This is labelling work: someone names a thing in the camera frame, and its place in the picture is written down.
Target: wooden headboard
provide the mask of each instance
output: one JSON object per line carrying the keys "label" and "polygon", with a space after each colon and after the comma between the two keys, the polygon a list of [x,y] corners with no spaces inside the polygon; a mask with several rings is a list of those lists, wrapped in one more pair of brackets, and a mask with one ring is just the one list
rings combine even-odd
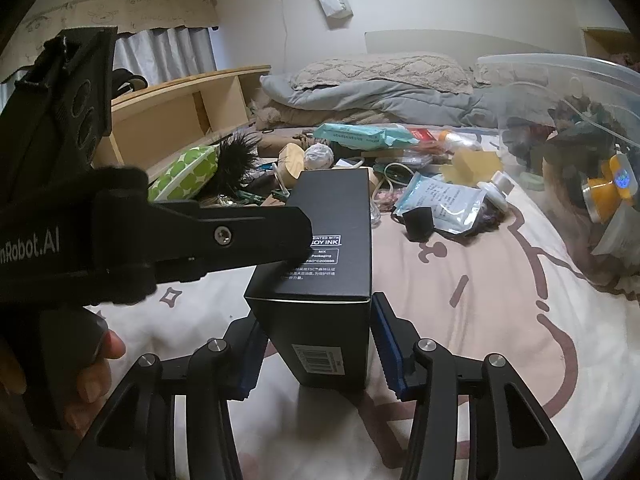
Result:
{"label": "wooden headboard", "polygon": [[437,52],[451,56],[464,68],[491,54],[549,52],[532,44],[459,30],[377,30],[365,32],[364,39],[368,54]]}

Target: clear plastic container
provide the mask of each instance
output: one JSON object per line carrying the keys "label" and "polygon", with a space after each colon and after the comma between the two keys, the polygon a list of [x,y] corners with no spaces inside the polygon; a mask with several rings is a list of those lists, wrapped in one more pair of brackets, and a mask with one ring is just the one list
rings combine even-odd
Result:
{"label": "clear plastic container", "polygon": [[560,54],[478,59],[495,89],[500,156],[576,266],[609,283],[640,270],[640,74]]}

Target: black small box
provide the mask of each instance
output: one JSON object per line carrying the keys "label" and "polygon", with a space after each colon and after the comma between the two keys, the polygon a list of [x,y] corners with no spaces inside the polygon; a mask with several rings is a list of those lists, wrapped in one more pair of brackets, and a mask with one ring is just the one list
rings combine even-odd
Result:
{"label": "black small box", "polygon": [[258,266],[244,297],[300,384],[361,390],[371,301],[369,174],[303,171],[287,206],[311,220],[310,256],[299,266]]}

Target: gray pillow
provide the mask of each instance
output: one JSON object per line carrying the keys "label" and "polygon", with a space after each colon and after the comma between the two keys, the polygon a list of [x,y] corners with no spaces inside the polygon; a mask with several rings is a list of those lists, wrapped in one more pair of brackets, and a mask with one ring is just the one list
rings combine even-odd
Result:
{"label": "gray pillow", "polygon": [[294,74],[294,90],[387,79],[453,94],[471,94],[471,81],[449,56],[431,52],[363,54],[314,62]]}

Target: blue gripper pad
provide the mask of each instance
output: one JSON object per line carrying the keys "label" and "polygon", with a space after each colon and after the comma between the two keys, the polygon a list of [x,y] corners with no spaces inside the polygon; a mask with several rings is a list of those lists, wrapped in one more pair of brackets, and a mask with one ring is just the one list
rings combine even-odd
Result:
{"label": "blue gripper pad", "polygon": [[376,292],[370,326],[389,389],[399,400],[417,400],[424,391],[427,370],[415,361],[414,344],[420,336],[413,323],[396,317],[386,296]]}
{"label": "blue gripper pad", "polygon": [[258,383],[269,339],[252,312],[233,320],[224,339],[230,346],[231,358],[220,393],[228,400],[245,400]]}

